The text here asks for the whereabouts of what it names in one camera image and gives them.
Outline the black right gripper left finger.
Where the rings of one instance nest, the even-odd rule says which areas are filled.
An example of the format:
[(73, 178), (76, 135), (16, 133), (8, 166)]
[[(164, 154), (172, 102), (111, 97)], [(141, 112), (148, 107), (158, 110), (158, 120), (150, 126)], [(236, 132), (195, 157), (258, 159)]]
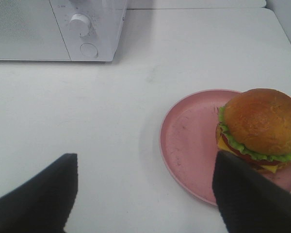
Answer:
[(66, 153), (0, 197), (0, 233), (63, 233), (78, 193), (78, 158)]

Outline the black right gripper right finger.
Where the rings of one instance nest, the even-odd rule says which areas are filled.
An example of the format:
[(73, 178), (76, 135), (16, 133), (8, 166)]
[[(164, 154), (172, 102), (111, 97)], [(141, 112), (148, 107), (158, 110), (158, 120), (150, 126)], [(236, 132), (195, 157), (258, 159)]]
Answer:
[(227, 151), (216, 156), (212, 189), (230, 233), (291, 233), (291, 193)]

